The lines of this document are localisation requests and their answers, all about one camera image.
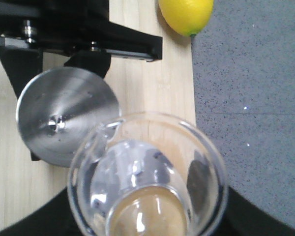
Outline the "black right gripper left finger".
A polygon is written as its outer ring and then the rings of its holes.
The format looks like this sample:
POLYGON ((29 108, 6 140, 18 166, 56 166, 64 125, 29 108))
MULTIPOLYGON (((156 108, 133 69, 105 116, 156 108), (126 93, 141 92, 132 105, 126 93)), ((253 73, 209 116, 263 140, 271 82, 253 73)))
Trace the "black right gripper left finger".
POLYGON ((0 230, 0 236, 81 236, 69 206, 67 189, 24 219, 0 230))

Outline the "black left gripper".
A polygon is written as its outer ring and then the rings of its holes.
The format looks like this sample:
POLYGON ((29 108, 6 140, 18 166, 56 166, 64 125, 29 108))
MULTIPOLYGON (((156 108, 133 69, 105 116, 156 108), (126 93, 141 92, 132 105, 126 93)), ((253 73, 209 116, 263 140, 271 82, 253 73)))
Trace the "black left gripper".
POLYGON ((101 78, 111 66, 111 55, 162 59, 162 37, 113 23, 108 11, 107 0, 0 0, 0 37, 40 48, 0 46, 0 62, 16 97, 42 72, 41 49, 64 56, 77 52, 64 66, 85 69, 101 78))

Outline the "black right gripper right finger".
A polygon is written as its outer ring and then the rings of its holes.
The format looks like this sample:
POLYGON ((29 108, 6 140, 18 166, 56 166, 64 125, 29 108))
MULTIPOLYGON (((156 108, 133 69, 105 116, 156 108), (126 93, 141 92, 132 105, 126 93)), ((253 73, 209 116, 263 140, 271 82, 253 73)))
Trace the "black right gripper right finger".
POLYGON ((229 187, 225 215, 216 236, 295 236, 295 229, 276 220, 229 187))

